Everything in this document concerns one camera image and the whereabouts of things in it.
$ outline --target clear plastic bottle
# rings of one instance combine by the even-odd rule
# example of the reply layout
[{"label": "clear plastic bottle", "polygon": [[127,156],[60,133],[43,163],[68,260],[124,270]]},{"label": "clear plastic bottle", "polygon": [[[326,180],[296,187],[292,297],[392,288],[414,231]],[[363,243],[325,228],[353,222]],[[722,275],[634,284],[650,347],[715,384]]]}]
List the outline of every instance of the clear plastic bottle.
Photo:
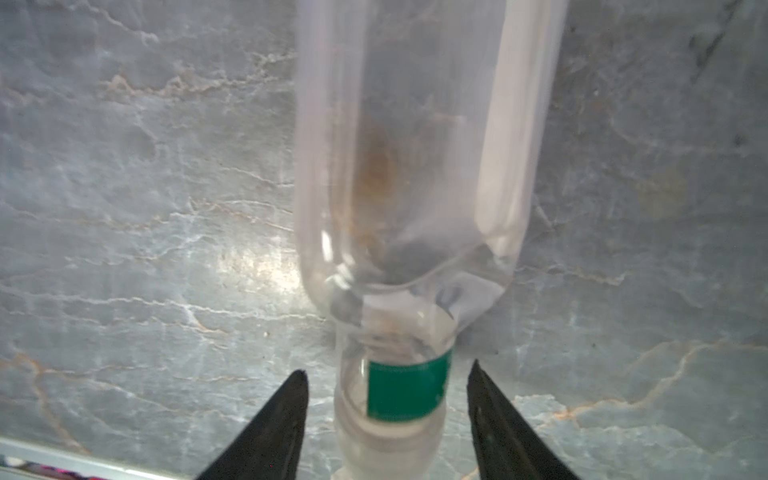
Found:
[{"label": "clear plastic bottle", "polygon": [[419,478],[458,331],[511,281],[567,0],[300,0],[296,240],[357,480]]}]

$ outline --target plastic bottle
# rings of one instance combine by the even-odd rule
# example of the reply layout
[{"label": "plastic bottle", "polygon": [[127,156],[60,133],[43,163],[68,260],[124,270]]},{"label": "plastic bottle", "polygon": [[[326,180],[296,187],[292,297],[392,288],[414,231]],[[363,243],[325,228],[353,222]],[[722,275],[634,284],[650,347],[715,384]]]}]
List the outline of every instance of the plastic bottle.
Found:
[{"label": "plastic bottle", "polygon": [[296,242],[356,480],[420,478],[452,347],[511,281],[567,0],[300,0]]}]

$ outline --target marble surface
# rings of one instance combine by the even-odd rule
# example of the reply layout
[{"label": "marble surface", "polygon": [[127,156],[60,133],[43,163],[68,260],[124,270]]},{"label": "marble surface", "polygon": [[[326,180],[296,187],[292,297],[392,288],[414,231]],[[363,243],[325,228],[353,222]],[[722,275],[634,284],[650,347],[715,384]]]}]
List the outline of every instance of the marble surface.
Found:
[{"label": "marble surface", "polygon": [[[768,478],[768,2],[574,0],[514,285],[458,339],[589,478]],[[295,5],[0,3],[0,433],[194,475],[293,369]]]}]

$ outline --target bottle label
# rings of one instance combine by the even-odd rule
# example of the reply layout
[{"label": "bottle label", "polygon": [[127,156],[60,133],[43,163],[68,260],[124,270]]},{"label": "bottle label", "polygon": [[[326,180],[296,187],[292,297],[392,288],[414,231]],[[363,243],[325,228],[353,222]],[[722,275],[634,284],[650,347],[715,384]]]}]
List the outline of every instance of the bottle label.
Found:
[{"label": "bottle label", "polygon": [[417,365],[385,365],[371,361],[368,417],[382,422],[408,422],[432,413],[448,385],[452,350]]}]

